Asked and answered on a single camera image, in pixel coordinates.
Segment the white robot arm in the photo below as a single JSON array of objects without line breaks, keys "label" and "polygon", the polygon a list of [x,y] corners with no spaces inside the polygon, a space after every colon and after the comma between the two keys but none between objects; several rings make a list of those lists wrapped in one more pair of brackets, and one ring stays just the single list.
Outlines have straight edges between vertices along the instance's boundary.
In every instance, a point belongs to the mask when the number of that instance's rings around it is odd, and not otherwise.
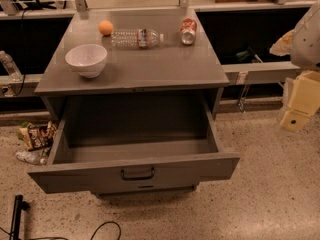
[{"label": "white robot arm", "polygon": [[292,81],[291,95],[280,121],[281,129],[297,132],[320,108],[320,1],[269,52],[276,56],[289,55],[291,63],[302,70]]}]

